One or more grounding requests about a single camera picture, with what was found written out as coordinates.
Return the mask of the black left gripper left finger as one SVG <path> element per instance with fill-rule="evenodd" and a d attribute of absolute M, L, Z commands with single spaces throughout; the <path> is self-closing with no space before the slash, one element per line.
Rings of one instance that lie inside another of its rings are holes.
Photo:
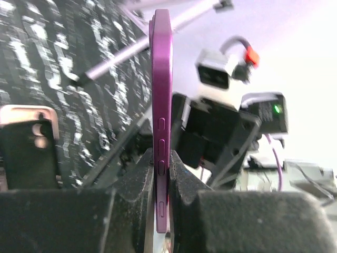
<path fill-rule="evenodd" d="M 1 193 L 1 252 L 152 252 L 152 156 L 106 189 Z"/>

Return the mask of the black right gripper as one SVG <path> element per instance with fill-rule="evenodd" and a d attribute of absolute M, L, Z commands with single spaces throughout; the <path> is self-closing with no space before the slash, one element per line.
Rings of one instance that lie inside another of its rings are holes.
<path fill-rule="evenodd" d="M 251 113 L 209 99 L 172 97 L 171 149 L 182 162 L 206 168 L 211 188 L 235 188 L 246 153 L 257 136 L 261 120 Z"/>

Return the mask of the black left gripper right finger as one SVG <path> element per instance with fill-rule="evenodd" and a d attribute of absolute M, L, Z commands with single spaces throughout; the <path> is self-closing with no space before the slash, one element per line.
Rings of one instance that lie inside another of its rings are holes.
<path fill-rule="evenodd" d="M 332 227 L 312 196 L 213 190 L 175 151 L 170 209 L 174 252 L 336 252 Z"/>

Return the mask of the pink phone case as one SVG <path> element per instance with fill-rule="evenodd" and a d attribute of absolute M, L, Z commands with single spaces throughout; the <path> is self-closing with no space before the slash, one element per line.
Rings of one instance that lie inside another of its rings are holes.
<path fill-rule="evenodd" d="M 41 105 L 4 105 L 1 107 L 1 129 L 10 123 L 34 120 L 49 120 L 51 122 L 56 147 L 56 141 L 60 135 L 57 113 L 54 109 Z M 59 175 L 57 176 L 59 187 L 61 185 L 60 180 L 61 175 L 59 169 Z M 1 155 L 1 191 L 7 191 L 8 189 L 4 160 Z"/>

